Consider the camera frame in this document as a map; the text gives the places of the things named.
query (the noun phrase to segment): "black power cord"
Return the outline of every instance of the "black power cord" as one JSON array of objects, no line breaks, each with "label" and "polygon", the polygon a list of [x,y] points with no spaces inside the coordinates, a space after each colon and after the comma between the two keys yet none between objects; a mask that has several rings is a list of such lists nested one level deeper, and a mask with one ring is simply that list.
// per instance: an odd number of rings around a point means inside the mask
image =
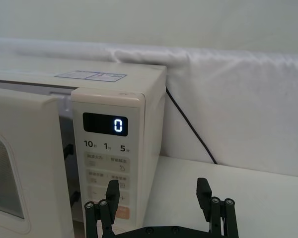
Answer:
[{"label": "black power cord", "polygon": [[184,114],[184,112],[182,111],[182,109],[179,107],[179,105],[177,104],[177,102],[174,100],[173,96],[171,95],[171,93],[169,92],[168,88],[166,88],[167,94],[169,96],[169,98],[171,99],[171,101],[173,102],[173,104],[175,105],[175,107],[178,109],[178,111],[181,113],[181,115],[183,116],[183,118],[185,119],[185,121],[188,123],[189,127],[191,128],[191,130],[193,131],[193,133],[195,134],[195,136],[198,138],[198,140],[201,142],[201,144],[203,145],[203,147],[205,148],[205,150],[207,151],[207,153],[209,154],[210,158],[212,159],[214,164],[218,164],[217,161],[215,160],[215,158],[213,157],[212,153],[210,152],[210,150],[208,149],[206,143],[202,140],[202,138],[199,136],[199,134],[197,133],[197,131],[194,129],[193,125],[190,123],[189,119],[187,118],[187,116]]}]

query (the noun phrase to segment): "microwave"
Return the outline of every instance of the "microwave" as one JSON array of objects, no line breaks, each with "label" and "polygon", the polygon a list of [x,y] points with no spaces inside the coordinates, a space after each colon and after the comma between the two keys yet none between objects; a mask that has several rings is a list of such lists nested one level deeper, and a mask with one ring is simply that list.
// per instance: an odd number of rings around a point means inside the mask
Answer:
[{"label": "microwave", "polygon": [[0,238],[73,238],[73,220],[84,222],[83,205],[104,199],[112,179],[113,230],[141,227],[165,81],[160,65],[0,54]]}]

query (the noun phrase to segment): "number 0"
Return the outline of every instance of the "number 0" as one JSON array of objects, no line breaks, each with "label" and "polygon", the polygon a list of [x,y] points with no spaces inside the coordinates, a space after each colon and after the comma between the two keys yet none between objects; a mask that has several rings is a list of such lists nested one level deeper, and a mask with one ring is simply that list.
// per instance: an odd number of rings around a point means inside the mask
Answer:
[{"label": "number 0", "polygon": [[114,129],[115,129],[115,132],[122,132],[123,131],[123,121],[120,120],[120,119],[115,119],[114,120]]}]

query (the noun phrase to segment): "microwave window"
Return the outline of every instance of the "microwave window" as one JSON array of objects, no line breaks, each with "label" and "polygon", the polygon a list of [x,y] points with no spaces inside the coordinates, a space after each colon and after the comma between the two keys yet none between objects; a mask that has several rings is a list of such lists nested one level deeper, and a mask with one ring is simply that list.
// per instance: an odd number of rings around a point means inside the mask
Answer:
[{"label": "microwave window", "polygon": [[121,116],[103,115],[95,113],[83,113],[84,130],[87,132],[128,135],[128,119]]},{"label": "microwave window", "polygon": [[8,152],[0,141],[0,211],[24,219]]}]

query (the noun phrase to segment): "white cloth backdrop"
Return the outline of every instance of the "white cloth backdrop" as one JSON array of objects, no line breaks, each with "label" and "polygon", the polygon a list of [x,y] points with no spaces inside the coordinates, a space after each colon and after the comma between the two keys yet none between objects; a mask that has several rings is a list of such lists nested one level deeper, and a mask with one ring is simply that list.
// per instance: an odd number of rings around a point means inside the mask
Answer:
[{"label": "white cloth backdrop", "polygon": [[[219,164],[298,176],[298,55],[3,38],[0,51],[166,65],[168,89]],[[212,162],[168,98],[161,153]]]}]

